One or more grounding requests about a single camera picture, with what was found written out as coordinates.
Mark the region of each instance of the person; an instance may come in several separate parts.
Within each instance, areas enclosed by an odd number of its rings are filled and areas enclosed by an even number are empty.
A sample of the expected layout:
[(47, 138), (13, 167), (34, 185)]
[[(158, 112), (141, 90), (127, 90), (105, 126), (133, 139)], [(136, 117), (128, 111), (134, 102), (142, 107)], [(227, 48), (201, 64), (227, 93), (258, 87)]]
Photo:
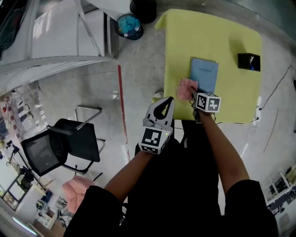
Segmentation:
[[(135, 157), (104, 189), (90, 186), (64, 236), (277, 236), (277, 223), (260, 184), (250, 180), (242, 159), (211, 115), (199, 114), (201, 124), (182, 121), (181, 143), (172, 137), (160, 155), (139, 151), (137, 146)], [(218, 176), (225, 193), (223, 216)]]

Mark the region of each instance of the desk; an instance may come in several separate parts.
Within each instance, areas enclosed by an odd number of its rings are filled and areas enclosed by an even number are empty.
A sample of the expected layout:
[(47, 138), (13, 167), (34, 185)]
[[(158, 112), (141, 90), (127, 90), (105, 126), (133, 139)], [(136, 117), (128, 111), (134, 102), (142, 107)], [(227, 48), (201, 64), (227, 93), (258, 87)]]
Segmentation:
[(239, 69), (237, 54), (248, 52), (262, 56), (261, 36), (220, 17), (177, 9), (170, 9), (162, 15), (155, 25), (156, 29), (161, 27), (166, 28), (164, 96), (175, 98), (173, 118), (194, 120), (191, 105), (178, 99), (176, 86), (180, 79), (190, 76), (190, 60), (197, 57), (219, 64), (215, 94), (222, 100), (216, 121), (252, 121), (261, 72)]

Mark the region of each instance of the black sleeve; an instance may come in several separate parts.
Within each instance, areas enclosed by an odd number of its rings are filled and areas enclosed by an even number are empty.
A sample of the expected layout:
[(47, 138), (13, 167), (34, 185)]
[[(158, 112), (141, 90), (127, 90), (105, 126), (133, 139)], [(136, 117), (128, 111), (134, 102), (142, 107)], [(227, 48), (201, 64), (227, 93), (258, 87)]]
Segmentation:
[(117, 232), (121, 216), (122, 206), (113, 194), (98, 186), (90, 186), (64, 236)]
[(229, 236), (278, 236), (276, 220), (266, 207), (259, 182), (237, 182), (226, 193), (225, 202)]

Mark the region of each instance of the black box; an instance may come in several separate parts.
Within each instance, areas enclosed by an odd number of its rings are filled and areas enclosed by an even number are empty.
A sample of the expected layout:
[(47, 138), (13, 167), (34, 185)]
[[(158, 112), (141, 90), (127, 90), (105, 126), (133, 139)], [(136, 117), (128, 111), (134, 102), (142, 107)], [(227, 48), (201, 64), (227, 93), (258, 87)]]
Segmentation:
[(260, 71), (260, 56), (256, 54), (237, 54), (238, 68)]

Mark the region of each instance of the chair armrest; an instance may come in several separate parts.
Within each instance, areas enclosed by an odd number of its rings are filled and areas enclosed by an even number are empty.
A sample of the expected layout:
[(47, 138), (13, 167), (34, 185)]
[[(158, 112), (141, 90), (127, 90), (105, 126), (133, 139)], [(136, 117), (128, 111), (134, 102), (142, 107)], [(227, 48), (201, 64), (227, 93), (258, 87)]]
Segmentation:
[(65, 135), (72, 135), (74, 133), (73, 131), (70, 131), (70, 130), (57, 128), (57, 127), (53, 127), (53, 126), (49, 126), (49, 125), (47, 125), (46, 127), (49, 130), (52, 130), (52, 131), (55, 131), (55, 132), (58, 132), (58, 133), (62, 133), (62, 134), (65, 134)]

